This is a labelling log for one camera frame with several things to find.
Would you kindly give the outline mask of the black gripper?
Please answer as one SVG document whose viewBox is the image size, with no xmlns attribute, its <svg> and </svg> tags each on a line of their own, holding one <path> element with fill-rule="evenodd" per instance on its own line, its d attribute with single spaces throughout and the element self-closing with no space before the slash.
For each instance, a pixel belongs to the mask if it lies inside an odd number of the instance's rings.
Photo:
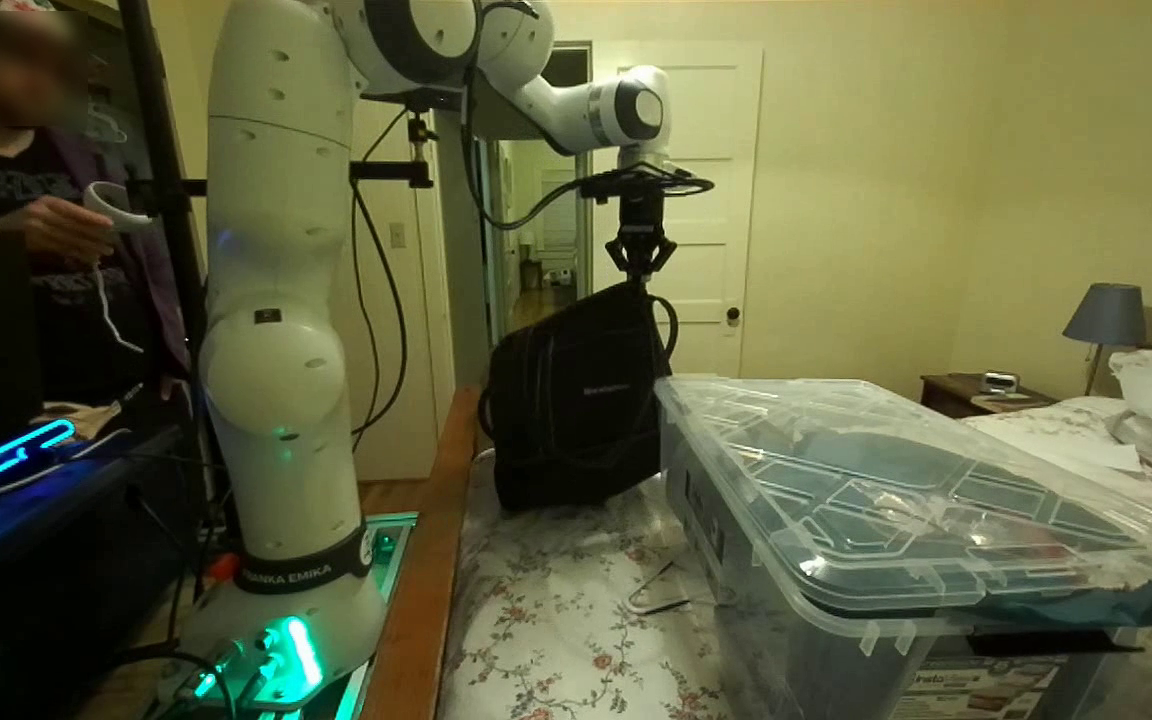
<svg viewBox="0 0 1152 720">
<path fill-rule="evenodd" d="M 584 202 L 621 206 L 618 237 L 606 245 L 606 251 L 632 284 L 645 284 L 676 251 L 676 241 L 663 231 L 663 202 L 703 192 L 714 192 L 714 182 L 648 161 L 582 182 Z"/>
</svg>

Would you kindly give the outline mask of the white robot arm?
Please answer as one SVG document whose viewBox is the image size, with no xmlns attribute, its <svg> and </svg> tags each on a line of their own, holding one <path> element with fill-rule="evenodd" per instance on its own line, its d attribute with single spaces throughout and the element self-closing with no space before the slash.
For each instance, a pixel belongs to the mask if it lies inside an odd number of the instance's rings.
<svg viewBox="0 0 1152 720">
<path fill-rule="evenodd" d="M 547 0 L 232 0 L 209 97 L 200 382 L 238 494 L 240 584 L 289 597 L 361 567 L 355 458 L 333 264 L 350 237 L 352 111 L 493 90 L 565 154 L 663 161 L 658 65 L 552 84 Z"/>
</svg>

